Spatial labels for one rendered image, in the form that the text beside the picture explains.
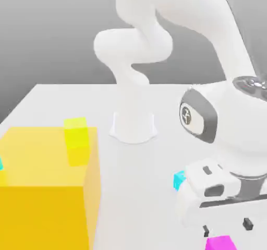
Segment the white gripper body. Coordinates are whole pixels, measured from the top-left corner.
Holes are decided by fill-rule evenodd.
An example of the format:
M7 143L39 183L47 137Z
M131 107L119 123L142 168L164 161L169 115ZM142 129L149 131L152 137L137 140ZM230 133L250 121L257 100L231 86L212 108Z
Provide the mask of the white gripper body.
M187 228L208 226L209 229L226 230L240 225L244 218L267 220L267 183L254 198L200 197L185 180L177 192L177 219Z

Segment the large orange box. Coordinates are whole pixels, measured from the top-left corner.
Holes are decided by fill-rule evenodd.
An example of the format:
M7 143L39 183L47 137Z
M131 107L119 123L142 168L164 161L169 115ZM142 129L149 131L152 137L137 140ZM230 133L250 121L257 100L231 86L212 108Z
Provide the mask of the large orange box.
M71 163L62 127L12 127L0 138L0 250L93 250L101 199L98 134Z

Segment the small magenta cube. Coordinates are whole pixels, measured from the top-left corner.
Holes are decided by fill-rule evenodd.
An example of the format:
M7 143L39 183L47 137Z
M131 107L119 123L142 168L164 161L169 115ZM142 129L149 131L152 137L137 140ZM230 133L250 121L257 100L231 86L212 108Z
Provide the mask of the small magenta cube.
M217 236L207 239L205 250L237 250L230 236Z

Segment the small yellow cube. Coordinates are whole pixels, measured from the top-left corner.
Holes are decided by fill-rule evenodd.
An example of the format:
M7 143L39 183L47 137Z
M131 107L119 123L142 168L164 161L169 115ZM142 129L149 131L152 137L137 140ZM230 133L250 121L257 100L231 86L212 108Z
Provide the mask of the small yellow cube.
M87 165L90 157L90 143L86 118L64 119L64 137L70 166Z

